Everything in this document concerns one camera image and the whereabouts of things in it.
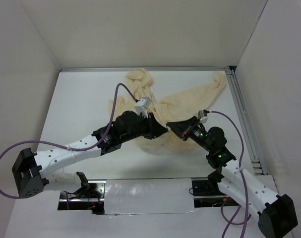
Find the cream yellow jacket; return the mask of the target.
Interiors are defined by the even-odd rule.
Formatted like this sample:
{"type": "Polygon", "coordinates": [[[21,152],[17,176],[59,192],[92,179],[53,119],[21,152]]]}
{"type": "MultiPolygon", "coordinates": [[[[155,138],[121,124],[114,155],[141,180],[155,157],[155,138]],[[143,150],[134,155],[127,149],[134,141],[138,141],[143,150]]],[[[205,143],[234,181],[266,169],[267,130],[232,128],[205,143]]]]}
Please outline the cream yellow jacket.
{"type": "MultiPolygon", "coordinates": [[[[168,122],[189,119],[197,115],[199,110],[207,109],[212,105],[226,86],[226,75],[215,71],[212,74],[212,82],[171,94],[160,101],[155,99],[150,90],[152,84],[152,76],[143,68],[136,68],[126,74],[126,86],[130,92],[137,99],[150,98],[152,103],[148,111],[154,114],[162,126],[165,126],[168,122]]],[[[135,139],[135,143],[146,151],[155,151],[165,147],[175,153],[185,153],[199,148],[192,140],[182,141],[170,131],[152,140],[139,137],[135,139]]]]}

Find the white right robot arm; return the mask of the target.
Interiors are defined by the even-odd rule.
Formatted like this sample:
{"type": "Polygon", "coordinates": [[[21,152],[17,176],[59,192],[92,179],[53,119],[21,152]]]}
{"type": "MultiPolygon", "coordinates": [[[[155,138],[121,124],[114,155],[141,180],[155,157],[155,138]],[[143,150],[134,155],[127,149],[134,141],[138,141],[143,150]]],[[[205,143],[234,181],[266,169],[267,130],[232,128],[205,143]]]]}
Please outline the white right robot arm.
{"type": "Polygon", "coordinates": [[[190,138],[208,152],[206,159],[215,170],[208,176],[209,191],[226,194],[247,209],[265,237],[282,238],[298,225],[293,200],[269,189],[240,166],[226,148],[227,140],[221,128],[205,130],[197,117],[169,122],[167,127],[183,141],[190,138]]]}

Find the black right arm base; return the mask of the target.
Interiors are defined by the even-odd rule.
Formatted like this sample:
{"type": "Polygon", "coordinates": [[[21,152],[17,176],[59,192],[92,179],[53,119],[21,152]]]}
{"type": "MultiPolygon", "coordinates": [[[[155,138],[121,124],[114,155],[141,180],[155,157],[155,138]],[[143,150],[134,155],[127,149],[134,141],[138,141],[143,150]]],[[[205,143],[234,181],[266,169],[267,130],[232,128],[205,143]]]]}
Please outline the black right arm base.
{"type": "Polygon", "coordinates": [[[238,206],[230,197],[222,193],[218,188],[218,182],[223,176],[218,172],[212,172],[205,178],[193,178],[192,188],[188,192],[193,196],[195,208],[238,206]]]}

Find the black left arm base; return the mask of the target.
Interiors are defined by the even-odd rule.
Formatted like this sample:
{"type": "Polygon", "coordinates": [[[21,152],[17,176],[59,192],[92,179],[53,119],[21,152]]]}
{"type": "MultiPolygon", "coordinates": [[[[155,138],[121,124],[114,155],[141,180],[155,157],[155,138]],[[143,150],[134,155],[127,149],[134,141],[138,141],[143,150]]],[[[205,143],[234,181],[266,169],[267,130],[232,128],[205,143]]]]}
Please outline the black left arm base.
{"type": "Polygon", "coordinates": [[[59,197],[58,210],[90,210],[92,214],[105,213],[105,180],[88,180],[83,172],[77,172],[80,187],[74,192],[62,191],[59,197]]]}

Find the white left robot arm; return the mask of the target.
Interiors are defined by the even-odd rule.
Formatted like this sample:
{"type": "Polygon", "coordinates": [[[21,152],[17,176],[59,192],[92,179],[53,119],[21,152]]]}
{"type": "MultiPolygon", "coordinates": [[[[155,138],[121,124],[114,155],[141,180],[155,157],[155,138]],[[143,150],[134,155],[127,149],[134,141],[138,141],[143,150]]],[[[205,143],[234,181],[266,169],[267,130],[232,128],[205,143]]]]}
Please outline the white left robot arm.
{"type": "Polygon", "coordinates": [[[156,139],[167,131],[152,113],[143,117],[125,111],[115,121],[69,146],[38,152],[23,149],[12,167],[18,197],[29,198],[42,192],[49,184],[49,176],[59,169],[116,151],[123,143],[138,137],[156,139]]]}

